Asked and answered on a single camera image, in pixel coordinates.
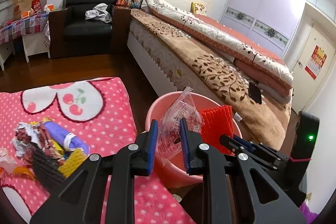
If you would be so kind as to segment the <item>purple sleeve forearm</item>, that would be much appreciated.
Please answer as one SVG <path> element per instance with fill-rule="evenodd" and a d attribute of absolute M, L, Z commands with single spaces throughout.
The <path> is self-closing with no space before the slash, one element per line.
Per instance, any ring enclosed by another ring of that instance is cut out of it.
<path fill-rule="evenodd" d="M 299 207 L 301 213 L 305 217 L 307 224 L 312 224 L 313 221 L 318 217 L 317 213 L 311 212 L 306 202 L 303 202 Z"/>

